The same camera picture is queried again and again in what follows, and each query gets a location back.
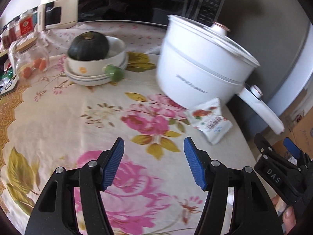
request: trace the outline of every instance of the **pot lid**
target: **pot lid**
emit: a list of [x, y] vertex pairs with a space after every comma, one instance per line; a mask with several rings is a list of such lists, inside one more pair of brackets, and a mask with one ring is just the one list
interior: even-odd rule
[[247, 50], [226, 36], [226, 33], [230, 31], [226, 26], [214, 22], [211, 27], [208, 27], [189, 18], [176, 15], [169, 15], [169, 19], [183, 24], [185, 28], [197, 31], [203, 38], [227, 50], [251, 66], [255, 68], [260, 66], [259, 62]]

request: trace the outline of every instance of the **table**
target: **table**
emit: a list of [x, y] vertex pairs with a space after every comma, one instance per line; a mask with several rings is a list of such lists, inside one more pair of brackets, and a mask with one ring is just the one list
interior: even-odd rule
[[[123, 39], [128, 70], [116, 84], [84, 87], [64, 75], [71, 40], [88, 30]], [[192, 128], [185, 109], [159, 89], [157, 53], [165, 31], [132, 23], [88, 23], [49, 30], [40, 36], [50, 67], [30, 85], [18, 85], [0, 101], [0, 204], [22, 234], [31, 210], [52, 172], [59, 166], [81, 167], [112, 147], [117, 137], [125, 153], [113, 185], [102, 193], [115, 234], [193, 234], [207, 193], [195, 184], [183, 153], [191, 136], [199, 149], [227, 167], [254, 166], [253, 155], [229, 110], [233, 128], [217, 145]], [[231, 194], [224, 222], [231, 218]], [[86, 234], [79, 190], [77, 220]]]

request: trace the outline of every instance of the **pot handle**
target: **pot handle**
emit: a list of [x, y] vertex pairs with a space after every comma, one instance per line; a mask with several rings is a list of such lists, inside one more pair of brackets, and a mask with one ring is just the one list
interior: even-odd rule
[[46, 29], [46, 5], [41, 4], [37, 8], [37, 30], [38, 32], [44, 31]]
[[257, 86], [251, 86], [251, 91], [243, 87], [237, 94], [246, 104], [248, 104], [273, 131], [279, 135], [284, 132], [284, 124], [276, 114], [261, 100], [262, 92]]

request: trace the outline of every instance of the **screw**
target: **screw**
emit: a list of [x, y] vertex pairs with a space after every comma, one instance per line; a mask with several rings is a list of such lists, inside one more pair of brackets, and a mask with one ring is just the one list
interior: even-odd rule
[[89, 167], [95, 167], [97, 165], [97, 161], [93, 160], [88, 163]]
[[245, 171], [248, 173], [251, 173], [253, 171], [253, 169], [250, 166], [246, 166]]
[[63, 172], [63, 167], [58, 167], [56, 170], [55, 170], [55, 172], [56, 173], [58, 173], [58, 174], [60, 174], [60, 173], [62, 173]]
[[213, 160], [213, 161], [211, 161], [211, 164], [212, 164], [212, 166], [214, 166], [214, 167], [218, 167], [218, 166], [220, 165], [220, 162], [217, 161], [217, 160]]

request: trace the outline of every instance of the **green pumpkin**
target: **green pumpkin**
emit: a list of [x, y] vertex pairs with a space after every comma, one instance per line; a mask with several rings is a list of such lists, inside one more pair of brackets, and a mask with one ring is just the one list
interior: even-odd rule
[[104, 59], [109, 52], [109, 41], [101, 33], [86, 32], [77, 36], [67, 54], [78, 61], [94, 61]]

